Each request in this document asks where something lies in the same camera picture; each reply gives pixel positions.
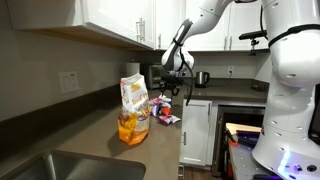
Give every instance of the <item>light switch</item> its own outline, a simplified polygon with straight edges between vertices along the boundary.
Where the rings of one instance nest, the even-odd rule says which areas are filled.
[[[78,75],[76,71],[59,72],[61,93],[68,93],[79,90]]]

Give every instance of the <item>upper cabinet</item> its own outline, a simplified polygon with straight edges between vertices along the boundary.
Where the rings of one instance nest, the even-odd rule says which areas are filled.
[[[187,0],[186,17],[197,13],[197,0]],[[206,33],[195,35],[186,40],[185,45],[191,51],[243,51],[251,50],[250,40],[239,40],[243,33],[260,30],[261,0],[253,3],[232,2],[225,9],[216,27]],[[255,49],[267,48],[267,40],[258,38]]]
[[[184,19],[185,0],[156,0],[155,49],[168,49]]]
[[[8,0],[8,6],[15,29],[45,29],[107,44],[154,47],[153,0]]]

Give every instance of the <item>wall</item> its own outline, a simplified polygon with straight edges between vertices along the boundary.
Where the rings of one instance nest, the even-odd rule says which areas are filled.
[[[135,53],[13,30],[0,0],[0,121],[119,83]],[[60,93],[58,72],[77,71],[80,90]]]
[[[249,56],[249,52],[190,52],[190,54],[195,59],[194,76],[197,71],[207,71],[211,78],[229,78],[228,66],[235,67],[231,78],[255,79],[258,77],[260,80],[271,74],[269,53],[261,53],[256,56]],[[161,53],[149,54],[140,59],[144,60],[143,62],[161,63]]]

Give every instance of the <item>electrical outlet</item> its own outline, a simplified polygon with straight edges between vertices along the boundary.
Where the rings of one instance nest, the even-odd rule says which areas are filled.
[[[227,74],[229,76],[234,74],[234,66],[228,66]]]
[[[78,75],[76,71],[59,72],[61,93],[68,93],[79,90]]]

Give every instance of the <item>food package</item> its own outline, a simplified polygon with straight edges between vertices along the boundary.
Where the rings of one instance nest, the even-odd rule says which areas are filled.
[[[140,143],[149,132],[151,109],[144,76],[121,78],[122,108],[118,118],[119,138],[129,145]]]

